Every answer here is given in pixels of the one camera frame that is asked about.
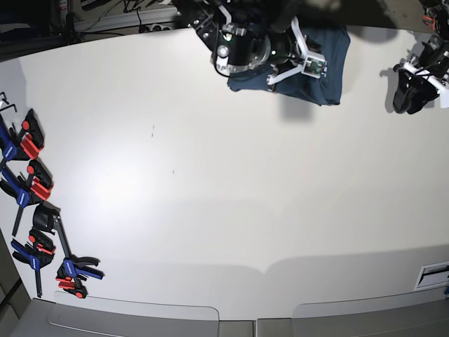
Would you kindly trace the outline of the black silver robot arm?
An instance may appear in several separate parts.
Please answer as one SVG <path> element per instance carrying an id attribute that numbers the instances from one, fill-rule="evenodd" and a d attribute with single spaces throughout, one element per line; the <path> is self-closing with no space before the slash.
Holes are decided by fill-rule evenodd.
<path id="1" fill-rule="evenodd" d="M 237 78 L 266 64 L 303 65 L 311 50 L 294 1 L 174 1 L 184 25 L 211 51 L 215 71 Z"/>
<path id="2" fill-rule="evenodd" d="M 448 2 L 421 1 L 423 23 L 433 35 L 423 43 L 420 55 L 410 57 L 394 66 L 398 86 L 393 108 L 398 114 L 414 114 L 427 103 L 440 100 L 442 108 L 448 107 Z"/>

